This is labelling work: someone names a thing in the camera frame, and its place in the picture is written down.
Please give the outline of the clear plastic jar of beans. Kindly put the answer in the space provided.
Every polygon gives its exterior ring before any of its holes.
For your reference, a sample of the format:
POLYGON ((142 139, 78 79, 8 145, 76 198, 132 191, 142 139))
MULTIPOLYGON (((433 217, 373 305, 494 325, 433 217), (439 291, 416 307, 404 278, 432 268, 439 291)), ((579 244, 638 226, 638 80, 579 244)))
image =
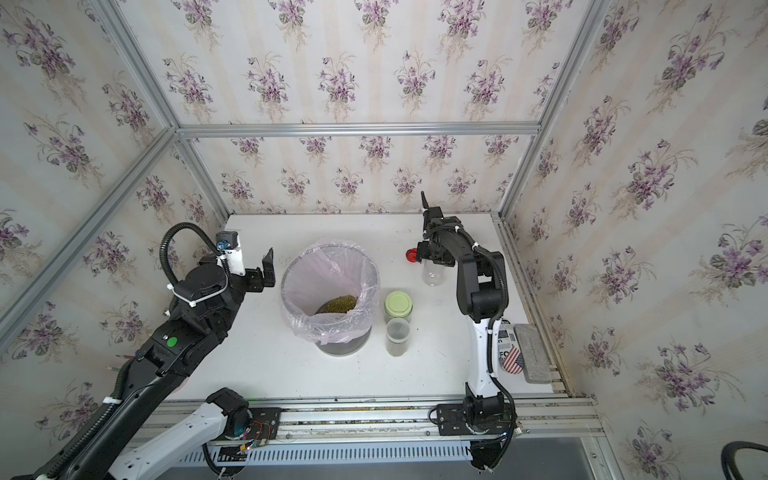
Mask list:
POLYGON ((426 285, 431 287, 442 285, 445 281, 445 270, 445 266, 425 260, 423 262, 422 279, 426 285))

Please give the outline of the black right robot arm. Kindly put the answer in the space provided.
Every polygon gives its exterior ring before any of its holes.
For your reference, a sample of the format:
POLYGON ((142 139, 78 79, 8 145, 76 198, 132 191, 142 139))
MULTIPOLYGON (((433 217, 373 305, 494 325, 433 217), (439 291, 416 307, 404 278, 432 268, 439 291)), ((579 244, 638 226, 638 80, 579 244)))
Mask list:
POLYGON ((481 246, 458 217, 446 216, 425 195, 421 203, 423 229, 416 260, 456 269, 456 301, 468 319, 470 367, 462 403, 464 422, 473 432, 502 427, 494 438, 470 444, 472 466, 492 471, 506 454, 517 427, 515 401, 498 374, 498 334, 510 301, 505 259, 501 252, 481 246))

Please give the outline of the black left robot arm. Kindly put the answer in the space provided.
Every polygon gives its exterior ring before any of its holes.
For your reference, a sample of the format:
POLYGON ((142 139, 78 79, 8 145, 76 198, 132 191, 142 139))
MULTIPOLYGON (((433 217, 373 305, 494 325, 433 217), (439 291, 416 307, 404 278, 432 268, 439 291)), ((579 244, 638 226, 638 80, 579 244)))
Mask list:
POLYGON ((210 238, 194 223, 178 223, 162 237, 158 260, 173 295, 166 320, 119 369, 113 391, 83 427, 31 478, 116 478, 111 468, 119 454, 156 408, 228 337, 245 296, 276 284, 274 252, 267 251, 261 266, 245 267, 239 235, 231 230, 210 238), (178 279, 168 249, 182 230, 194 232, 209 253, 178 279))

